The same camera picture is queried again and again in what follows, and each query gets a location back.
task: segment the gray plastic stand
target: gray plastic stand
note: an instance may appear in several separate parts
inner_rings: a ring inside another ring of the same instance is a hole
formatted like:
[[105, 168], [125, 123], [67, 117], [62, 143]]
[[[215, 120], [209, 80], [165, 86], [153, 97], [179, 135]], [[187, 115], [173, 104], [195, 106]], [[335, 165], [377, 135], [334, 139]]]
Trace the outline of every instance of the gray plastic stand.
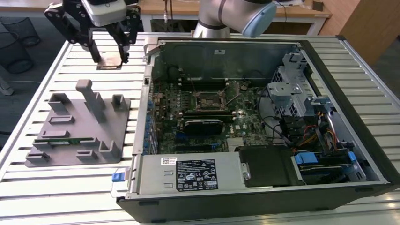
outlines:
[[51, 94], [51, 110], [26, 155], [26, 167], [119, 162], [130, 100], [122, 95], [102, 100], [90, 87], [90, 80], [77, 81], [85, 100]]

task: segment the small screw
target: small screw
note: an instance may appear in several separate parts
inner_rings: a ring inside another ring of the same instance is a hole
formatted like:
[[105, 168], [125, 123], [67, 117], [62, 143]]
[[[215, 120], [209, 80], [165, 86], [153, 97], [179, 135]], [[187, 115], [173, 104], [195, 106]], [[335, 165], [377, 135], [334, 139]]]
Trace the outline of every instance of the small screw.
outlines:
[[242, 172], [242, 178], [243, 178], [245, 180], [247, 180], [247, 179], [250, 178], [250, 175], [249, 175], [247, 172]]

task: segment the motherboard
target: motherboard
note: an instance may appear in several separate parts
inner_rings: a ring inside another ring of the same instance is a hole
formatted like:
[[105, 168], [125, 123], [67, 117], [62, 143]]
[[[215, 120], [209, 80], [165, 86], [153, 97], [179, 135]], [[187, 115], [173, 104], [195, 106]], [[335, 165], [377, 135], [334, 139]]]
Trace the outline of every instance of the motherboard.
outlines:
[[261, 89], [245, 80], [154, 82], [157, 154], [226, 152], [267, 144], [257, 112]]

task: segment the motherboard chip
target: motherboard chip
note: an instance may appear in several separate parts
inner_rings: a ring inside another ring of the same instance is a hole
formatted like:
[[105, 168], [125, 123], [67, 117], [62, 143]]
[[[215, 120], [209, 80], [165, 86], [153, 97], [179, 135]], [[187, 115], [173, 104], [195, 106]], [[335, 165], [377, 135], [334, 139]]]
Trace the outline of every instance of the motherboard chip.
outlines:
[[222, 111], [225, 109], [225, 102], [223, 93], [197, 93], [197, 109], [201, 111]]

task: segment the white label sticker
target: white label sticker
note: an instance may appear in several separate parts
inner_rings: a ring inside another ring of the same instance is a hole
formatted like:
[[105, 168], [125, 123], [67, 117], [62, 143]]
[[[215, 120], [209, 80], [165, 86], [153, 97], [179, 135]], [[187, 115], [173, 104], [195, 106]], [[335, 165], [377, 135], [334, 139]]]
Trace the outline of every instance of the white label sticker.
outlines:
[[222, 49], [215, 49], [215, 50], [213, 50], [213, 54], [214, 54], [214, 55], [223, 55], [223, 54], [225, 54], [225, 50], [222, 50]]
[[175, 157], [163, 157], [161, 158], [161, 165], [174, 165], [175, 164]]

